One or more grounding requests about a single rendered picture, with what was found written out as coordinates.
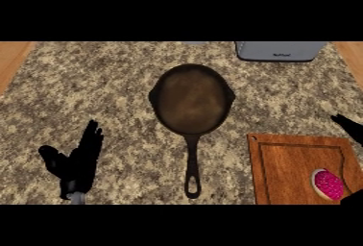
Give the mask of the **brown wooden cutting board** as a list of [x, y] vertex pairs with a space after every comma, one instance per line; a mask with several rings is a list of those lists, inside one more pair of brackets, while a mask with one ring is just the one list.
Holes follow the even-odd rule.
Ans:
[[347, 138], [248, 134], [255, 203], [336, 205], [313, 190], [311, 173], [326, 168], [344, 182], [344, 196], [363, 188], [363, 170]]

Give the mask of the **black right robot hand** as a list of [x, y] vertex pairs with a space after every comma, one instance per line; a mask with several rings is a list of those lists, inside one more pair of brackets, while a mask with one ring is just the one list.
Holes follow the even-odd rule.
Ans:
[[[341, 114], [332, 115], [330, 118], [341, 125], [354, 141], [363, 146], [363, 125], [356, 123]], [[363, 188], [342, 198], [341, 204], [363, 206]]]

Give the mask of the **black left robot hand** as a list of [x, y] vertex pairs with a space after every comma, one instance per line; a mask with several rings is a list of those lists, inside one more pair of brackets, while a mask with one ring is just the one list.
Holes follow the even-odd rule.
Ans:
[[90, 120], [78, 147], [69, 156], [65, 156], [50, 145], [38, 148], [46, 168], [59, 177], [59, 198], [62, 200], [69, 200], [66, 197], [69, 193], [80, 191], [87, 194], [91, 190], [102, 141], [102, 129], [97, 127], [97, 122]]

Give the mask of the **grey appliance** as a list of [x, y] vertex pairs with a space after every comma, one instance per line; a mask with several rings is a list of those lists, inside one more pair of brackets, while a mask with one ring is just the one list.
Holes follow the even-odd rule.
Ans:
[[248, 62], [310, 62], [326, 41], [237, 41], [236, 56]]

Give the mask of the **dark cast iron pan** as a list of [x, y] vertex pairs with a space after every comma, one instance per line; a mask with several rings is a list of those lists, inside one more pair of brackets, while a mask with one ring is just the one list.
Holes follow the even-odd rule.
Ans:
[[223, 124], [236, 94], [218, 72], [202, 64], [174, 66], [161, 75], [149, 92], [149, 102], [162, 125], [184, 137], [187, 169], [184, 194], [201, 194], [198, 144], [199, 138]]

